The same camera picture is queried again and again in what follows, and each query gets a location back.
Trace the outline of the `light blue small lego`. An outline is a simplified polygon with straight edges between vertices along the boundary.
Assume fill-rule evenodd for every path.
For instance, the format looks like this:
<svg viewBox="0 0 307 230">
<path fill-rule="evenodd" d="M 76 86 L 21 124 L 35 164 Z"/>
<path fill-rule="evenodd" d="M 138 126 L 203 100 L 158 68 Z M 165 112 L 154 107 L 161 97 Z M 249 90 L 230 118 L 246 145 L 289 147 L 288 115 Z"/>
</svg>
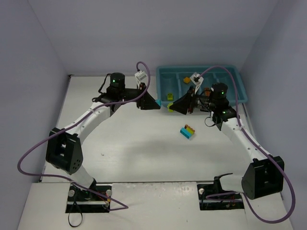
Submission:
<svg viewBox="0 0 307 230">
<path fill-rule="evenodd" d="M 161 100 L 155 100 L 155 102 L 161 107 Z"/>
</svg>

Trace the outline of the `lime green sloped lego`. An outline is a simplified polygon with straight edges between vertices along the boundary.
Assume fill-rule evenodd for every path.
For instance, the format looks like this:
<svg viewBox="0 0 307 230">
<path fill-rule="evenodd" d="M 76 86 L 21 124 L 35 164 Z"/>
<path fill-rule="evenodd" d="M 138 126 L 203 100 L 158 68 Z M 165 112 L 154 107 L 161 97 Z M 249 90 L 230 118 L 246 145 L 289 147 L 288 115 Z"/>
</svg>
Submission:
<svg viewBox="0 0 307 230">
<path fill-rule="evenodd" d="M 173 101 L 174 100 L 174 96 L 172 93 L 167 93 L 167 100 L 168 101 Z"/>
</svg>

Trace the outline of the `brown lego brick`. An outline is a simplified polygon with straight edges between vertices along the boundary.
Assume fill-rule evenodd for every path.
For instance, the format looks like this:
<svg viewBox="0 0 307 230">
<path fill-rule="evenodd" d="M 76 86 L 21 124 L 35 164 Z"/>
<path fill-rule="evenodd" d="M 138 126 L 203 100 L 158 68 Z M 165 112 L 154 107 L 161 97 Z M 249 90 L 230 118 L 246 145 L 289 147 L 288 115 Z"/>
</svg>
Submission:
<svg viewBox="0 0 307 230">
<path fill-rule="evenodd" d="M 209 95 L 210 94 L 210 88 L 205 88 L 204 93 L 205 93 L 205 95 Z"/>
</svg>

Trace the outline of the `light blue long lego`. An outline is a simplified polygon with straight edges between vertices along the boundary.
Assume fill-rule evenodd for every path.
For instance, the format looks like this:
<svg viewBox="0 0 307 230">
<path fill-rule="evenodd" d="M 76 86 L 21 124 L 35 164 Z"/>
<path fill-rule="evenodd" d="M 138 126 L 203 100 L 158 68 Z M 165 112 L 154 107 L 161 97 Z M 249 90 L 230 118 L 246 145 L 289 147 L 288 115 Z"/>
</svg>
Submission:
<svg viewBox="0 0 307 230">
<path fill-rule="evenodd" d="M 192 134 L 188 132 L 185 128 L 180 129 L 180 134 L 182 134 L 187 139 L 190 139 L 192 137 Z"/>
</svg>

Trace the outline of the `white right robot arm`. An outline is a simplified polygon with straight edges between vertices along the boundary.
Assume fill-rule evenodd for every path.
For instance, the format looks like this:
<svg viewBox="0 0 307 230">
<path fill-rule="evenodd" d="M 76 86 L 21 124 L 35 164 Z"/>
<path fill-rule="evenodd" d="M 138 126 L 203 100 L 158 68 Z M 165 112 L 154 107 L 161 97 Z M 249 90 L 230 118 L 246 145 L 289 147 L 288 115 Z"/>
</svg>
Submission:
<svg viewBox="0 0 307 230">
<path fill-rule="evenodd" d="M 230 106 L 227 90 L 224 83 L 214 83 L 201 94 L 196 94 L 194 87 L 190 87 L 169 108 L 184 115 L 195 108 L 209 112 L 214 126 L 229 138 L 245 160 L 244 175 L 231 172 L 216 177 L 222 191 L 244 193 L 251 200 L 281 192 L 284 161 L 279 156 L 262 154 L 260 144 L 244 129 L 236 110 Z"/>
</svg>

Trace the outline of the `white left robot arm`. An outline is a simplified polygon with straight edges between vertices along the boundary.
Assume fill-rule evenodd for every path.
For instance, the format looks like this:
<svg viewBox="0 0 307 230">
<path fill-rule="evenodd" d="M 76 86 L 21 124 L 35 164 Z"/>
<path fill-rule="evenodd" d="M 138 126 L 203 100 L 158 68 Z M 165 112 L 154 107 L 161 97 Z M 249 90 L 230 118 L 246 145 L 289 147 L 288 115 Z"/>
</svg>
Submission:
<svg viewBox="0 0 307 230">
<path fill-rule="evenodd" d="M 92 99 L 90 108 L 75 122 L 63 129 L 54 128 L 47 144 L 46 161 L 69 175 L 69 178 L 83 189 L 96 189 L 96 180 L 83 167 L 82 144 L 85 139 L 105 120 L 109 119 L 119 107 L 127 102 L 135 102 L 141 110 L 158 110 L 160 104 L 146 91 L 142 82 L 147 74 L 137 71 L 135 89 L 126 88 L 125 75 L 111 73 L 110 85 L 106 92 L 99 90 L 99 96 Z"/>
</svg>

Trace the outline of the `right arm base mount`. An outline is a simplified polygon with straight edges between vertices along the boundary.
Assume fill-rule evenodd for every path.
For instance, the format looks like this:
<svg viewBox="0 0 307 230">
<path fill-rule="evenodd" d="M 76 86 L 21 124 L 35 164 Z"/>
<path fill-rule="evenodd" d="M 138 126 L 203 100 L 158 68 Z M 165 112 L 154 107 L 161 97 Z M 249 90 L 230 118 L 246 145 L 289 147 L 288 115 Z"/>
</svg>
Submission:
<svg viewBox="0 0 307 230">
<path fill-rule="evenodd" d="M 201 211 L 244 209 L 240 193 L 222 189 L 220 178 L 226 175 L 231 175 L 231 173 L 216 176 L 211 183 L 197 184 Z"/>
</svg>

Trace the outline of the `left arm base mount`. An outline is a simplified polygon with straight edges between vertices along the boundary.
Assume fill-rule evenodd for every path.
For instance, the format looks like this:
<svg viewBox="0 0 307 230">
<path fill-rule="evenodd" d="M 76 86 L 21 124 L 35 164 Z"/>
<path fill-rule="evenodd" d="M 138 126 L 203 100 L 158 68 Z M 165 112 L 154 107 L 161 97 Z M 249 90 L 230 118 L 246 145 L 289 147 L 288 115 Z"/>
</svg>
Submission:
<svg viewBox="0 0 307 230">
<path fill-rule="evenodd" d="M 65 213 L 109 213 L 110 202 L 70 184 Z"/>
</svg>

